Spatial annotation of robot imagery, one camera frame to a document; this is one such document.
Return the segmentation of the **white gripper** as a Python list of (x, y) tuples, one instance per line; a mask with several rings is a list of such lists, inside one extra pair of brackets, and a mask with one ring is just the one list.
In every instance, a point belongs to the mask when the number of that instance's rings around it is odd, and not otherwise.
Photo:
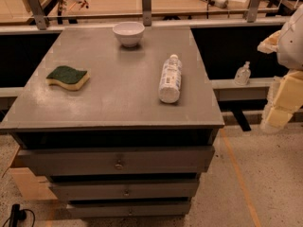
[(282, 29), (259, 43), (258, 51), (276, 52), (278, 63), (290, 70), (284, 77), (274, 77), (270, 85), (260, 127), (267, 133), (282, 130), (303, 106), (303, 5)]

